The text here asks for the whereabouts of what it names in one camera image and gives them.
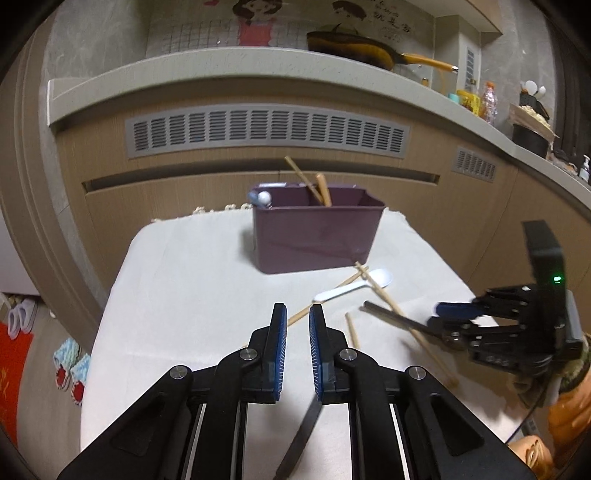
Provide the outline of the wooden chopstick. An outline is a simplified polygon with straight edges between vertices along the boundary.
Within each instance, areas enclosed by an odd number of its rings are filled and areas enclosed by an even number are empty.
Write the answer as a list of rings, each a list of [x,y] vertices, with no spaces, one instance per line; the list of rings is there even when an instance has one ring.
[[[448,368],[447,364],[440,358],[440,356],[435,352],[432,348],[428,340],[426,339],[425,335],[421,333],[417,328],[413,327],[411,323],[406,320],[401,308],[398,306],[396,302],[394,302],[393,298],[386,292],[386,290],[381,287],[377,281],[374,279],[372,274],[370,274],[370,270],[368,267],[363,266],[360,262],[355,262],[356,270],[359,271],[363,279],[368,280],[370,282],[370,286],[374,289],[382,300],[384,300],[390,307],[390,313],[394,314],[394,319],[398,320],[402,324],[405,325],[407,330],[413,335],[416,341],[423,347],[426,353],[435,361],[438,367],[441,369],[443,376],[444,376],[444,384],[447,387],[455,388],[459,386],[459,379],[457,376]]]
[[[352,315],[349,314],[349,312],[346,312],[345,318],[346,318],[346,326],[348,326],[349,337],[351,338],[352,345],[356,350],[359,350],[360,349],[360,341],[359,341],[358,333],[356,333],[356,327],[355,327],[355,323],[353,323]]]
[[[311,194],[313,194],[315,199],[318,200],[318,203],[320,203],[324,206],[328,206],[328,204],[325,203],[325,199],[322,197],[322,194],[320,193],[320,191],[318,191],[318,189],[315,188],[314,185],[312,185],[312,183],[308,179],[308,177],[305,176],[304,172],[301,171],[300,167],[297,166],[297,163],[294,162],[294,160],[291,159],[290,156],[284,156],[284,160],[286,160],[287,165],[290,166],[290,169],[294,171],[294,174],[297,175],[298,179],[300,179],[301,182],[303,182],[304,185],[307,186],[308,190],[311,191]]]
[[[298,311],[294,315],[291,315],[290,318],[288,318],[287,326],[294,325],[294,323],[297,323],[298,321],[300,321],[301,319],[306,317],[308,315],[308,311],[310,310],[312,304],[322,304],[322,303],[328,302],[329,300],[332,300],[336,297],[342,296],[344,294],[347,294],[347,293],[355,290],[356,286],[353,285],[353,283],[360,280],[361,278],[362,278],[362,274],[360,272],[358,272],[356,274],[353,274],[353,276],[350,276],[348,279],[346,279],[344,282],[339,284],[334,289],[331,289],[331,290],[328,290],[328,291],[318,294],[317,296],[315,296],[314,299],[311,300],[310,305],[308,305],[307,307],[304,307],[303,309],[301,309],[300,311]]]

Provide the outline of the white plastic spoon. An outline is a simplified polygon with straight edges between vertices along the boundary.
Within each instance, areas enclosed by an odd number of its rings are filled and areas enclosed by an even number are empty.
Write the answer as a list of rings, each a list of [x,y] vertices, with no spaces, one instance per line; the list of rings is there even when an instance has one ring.
[[[393,280],[392,274],[388,270],[384,270],[384,269],[370,270],[370,276],[382,288],[387,287]],[[349,284],[335,287],[332,290],[328,290],[328,291],[318,294],[317,296],[315,296],[315,298],[312,300],[312,302],[325,303],[325,302],[332,300],[336,297],[349,294],[349,292],[353,292],[353,291],[356,291],[356,290],[359,290],[359,289],[362,289],[365,287],[371,287],[371,286],[372,286],[372,284],[370,283],[369,280],[363,280],[362,278],[359,278],[358,280],[350,282]]]

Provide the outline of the metal spoon black handle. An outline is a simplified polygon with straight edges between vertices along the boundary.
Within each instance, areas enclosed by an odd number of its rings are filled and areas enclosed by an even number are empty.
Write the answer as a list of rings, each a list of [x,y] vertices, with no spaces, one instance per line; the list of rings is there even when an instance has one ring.
[[[432,336],[437,335],[437,331],[430,329],[427,325],[400,315],[392,310],[388,310],[370,301],[363,302],[363,310],[385,321],[399,323],[408,329],[417,330]]]

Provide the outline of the small white ball spoon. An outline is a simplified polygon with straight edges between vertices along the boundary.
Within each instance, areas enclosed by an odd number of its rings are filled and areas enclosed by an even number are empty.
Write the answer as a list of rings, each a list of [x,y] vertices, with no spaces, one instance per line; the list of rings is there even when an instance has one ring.
[[[270,192],[267,191],[260,191],[256,195],[257,203],[260,207],[269,208],[271,205],[271,195]]]

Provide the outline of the wooden spoon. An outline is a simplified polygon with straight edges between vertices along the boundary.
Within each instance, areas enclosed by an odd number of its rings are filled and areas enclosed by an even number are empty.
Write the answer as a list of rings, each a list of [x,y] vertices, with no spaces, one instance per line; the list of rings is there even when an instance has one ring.
[[[322,196],[322,203],[324,203],[325,207],[332,207],[332,196],[331,192],[329,192],[328,182],[325,179],[325,174],[317,173],[315,174],[315,179],[317,179],[318,192],[320,192]]]

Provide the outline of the white table cloth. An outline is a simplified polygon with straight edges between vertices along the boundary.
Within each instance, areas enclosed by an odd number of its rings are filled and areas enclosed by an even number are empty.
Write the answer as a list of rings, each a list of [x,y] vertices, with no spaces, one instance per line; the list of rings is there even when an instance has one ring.
[[[195,214],[150,223],[128,247],[110,290],[91,362],[81,410],[83,450],[174,365],[192,370],[218,364],[270,324],[273,305],[288,317],[312,297],[357,273],[355,267],[266,275],[253,258],[252,211]],[[439,302],[467,302],[475,295],[398,212],[381,219],[368,260],[392,278],[386,289],[405,316],[425,322]],[[325,303],[329,327],[346,334],[346,313],[359,345],[380,365],[405,370],[422,365],[442,376],[438,364],[404,329],[360,311],[363,302],[384,303],[370,287]],[[431,341],[460,383],[462,402],[502,441],[519,429],[528,410],[503,372],[470,362]],[[287,331],[283,391],[276,405],[247,411],[244,479],[273,479],[315,396],[308,317]],[[301,461],[290,479],[352,479],[346,405],[322,408]]]

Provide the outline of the purple plastic utensil holder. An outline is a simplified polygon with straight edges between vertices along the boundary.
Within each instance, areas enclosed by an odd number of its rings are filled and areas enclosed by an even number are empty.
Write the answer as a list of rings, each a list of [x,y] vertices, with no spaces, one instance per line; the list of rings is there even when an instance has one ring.
[[[329,186],[332,207],[304,184],[263,183],[269,208],[252,205],[256,265],[266,274],[349,267],[370,255],[386,205],[358,185]]]

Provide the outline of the small grey vent grille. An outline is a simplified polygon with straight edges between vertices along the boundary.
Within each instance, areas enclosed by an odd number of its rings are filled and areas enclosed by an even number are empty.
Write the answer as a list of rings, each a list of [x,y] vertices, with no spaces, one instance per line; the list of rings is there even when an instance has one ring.
[[[497,165],[474,151],[459,147],[452,171],[492,183],[495,180]]]

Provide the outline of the blue patterned slippers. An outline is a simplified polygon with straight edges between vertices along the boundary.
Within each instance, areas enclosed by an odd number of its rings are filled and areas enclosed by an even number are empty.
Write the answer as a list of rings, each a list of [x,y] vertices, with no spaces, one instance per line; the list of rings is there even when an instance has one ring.
[[[90,359],[72,338],[67,338],[52,355],[56,387],[62,391],[69,390],[74,404],[78,406],[83,402]]]

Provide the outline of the orange capped bottle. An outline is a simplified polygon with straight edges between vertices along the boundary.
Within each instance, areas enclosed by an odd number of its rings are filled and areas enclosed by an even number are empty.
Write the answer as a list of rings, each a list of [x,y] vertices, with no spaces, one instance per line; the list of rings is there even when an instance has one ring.
[[[487,81],[481,97],[480,117],[488,124],[493,124],[497,117],[498,99],[495,90],[495,84]]]

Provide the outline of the yellow container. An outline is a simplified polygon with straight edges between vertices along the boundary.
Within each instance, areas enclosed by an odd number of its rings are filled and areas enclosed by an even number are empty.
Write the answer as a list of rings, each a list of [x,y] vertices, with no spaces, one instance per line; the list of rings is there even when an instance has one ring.
[[[481,115],[481,98],[474,93],[466,90],[457,90],[456,94],[460,99],[460,104],[471,111],[474,115]]]

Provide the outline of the red door mat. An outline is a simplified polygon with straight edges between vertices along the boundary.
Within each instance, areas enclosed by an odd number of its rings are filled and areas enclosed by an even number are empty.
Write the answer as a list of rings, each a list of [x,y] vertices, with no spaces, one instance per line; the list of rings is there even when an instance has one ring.
[[[7,325],[0,336],[0,420],[11,442],[17,446],[17,413],[20,384],[33,334],[19,334],[12,340]]]

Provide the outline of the white slippers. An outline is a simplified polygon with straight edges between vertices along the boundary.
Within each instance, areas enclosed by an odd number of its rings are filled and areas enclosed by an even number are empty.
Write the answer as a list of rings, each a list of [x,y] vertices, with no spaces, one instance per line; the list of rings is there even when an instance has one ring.
[[[37,312],[34,299],[26,298],[8,312],[7,333],[11,340],[15,340],[20,333],[30,334]]]

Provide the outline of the large grey vent grille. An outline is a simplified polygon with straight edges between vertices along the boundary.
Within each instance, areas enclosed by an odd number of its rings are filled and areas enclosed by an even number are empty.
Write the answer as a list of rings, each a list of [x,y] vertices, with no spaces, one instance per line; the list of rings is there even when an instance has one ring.
[[[273,103],[238,103],[164,110],[124,122],[127,156],[179,151],[297,147],[403,159],[411,127],[376,117]]]

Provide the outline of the cartoon wall sticker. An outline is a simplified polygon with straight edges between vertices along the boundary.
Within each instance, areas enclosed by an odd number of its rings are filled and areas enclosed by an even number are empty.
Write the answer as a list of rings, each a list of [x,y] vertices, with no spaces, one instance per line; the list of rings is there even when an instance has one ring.
[[[341,26],[401,53],[434,55],[435,19],[407,1],[156,1],[146,56],[217,47],[307,48]]]

